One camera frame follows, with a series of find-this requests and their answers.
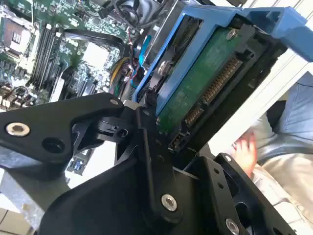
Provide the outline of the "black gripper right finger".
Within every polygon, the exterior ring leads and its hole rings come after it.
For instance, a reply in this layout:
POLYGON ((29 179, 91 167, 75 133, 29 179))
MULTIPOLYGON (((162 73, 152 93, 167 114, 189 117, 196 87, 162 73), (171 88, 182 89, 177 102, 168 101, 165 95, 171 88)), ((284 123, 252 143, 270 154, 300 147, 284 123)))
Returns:
POLYGON ((198 156, 185 171, 199 179, 210 235, 293 235, 295 231, 227 154, 198 156))

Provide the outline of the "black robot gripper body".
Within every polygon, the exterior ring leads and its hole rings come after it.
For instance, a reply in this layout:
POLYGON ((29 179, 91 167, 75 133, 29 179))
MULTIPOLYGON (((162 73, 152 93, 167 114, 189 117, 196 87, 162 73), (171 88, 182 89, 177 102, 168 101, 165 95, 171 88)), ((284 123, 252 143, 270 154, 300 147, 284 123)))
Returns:
POLYGON ((126 160, 59 196, 44 214, 41 235, 201 235, 203 221, 195 177, 174 170, 181 221, 147 225, 137 192, 135 160, 126 160))

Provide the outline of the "person's bare hand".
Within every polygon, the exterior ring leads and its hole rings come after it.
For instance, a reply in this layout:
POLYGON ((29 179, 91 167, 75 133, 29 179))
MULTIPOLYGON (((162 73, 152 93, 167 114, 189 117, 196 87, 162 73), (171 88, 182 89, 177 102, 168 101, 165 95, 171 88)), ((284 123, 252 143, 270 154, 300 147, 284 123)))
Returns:
POLYGON ((244 133, 233 143, 232 148, 233 158, 250 178, 258 159, 254 133, 244 133))

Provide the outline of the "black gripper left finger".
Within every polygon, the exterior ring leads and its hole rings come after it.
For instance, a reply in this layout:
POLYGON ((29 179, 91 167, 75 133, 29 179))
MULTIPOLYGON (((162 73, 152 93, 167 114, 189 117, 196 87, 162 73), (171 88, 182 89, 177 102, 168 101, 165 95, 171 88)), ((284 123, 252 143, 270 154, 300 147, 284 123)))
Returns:
POLYGON ((120 163, 136 161, 146 223, 177 224, 182 214, 176 181, 155 112, 154 103, 131 109, 100 93, 1 113, 0 165, 51 182, 74 154, 112 141, 120 163))

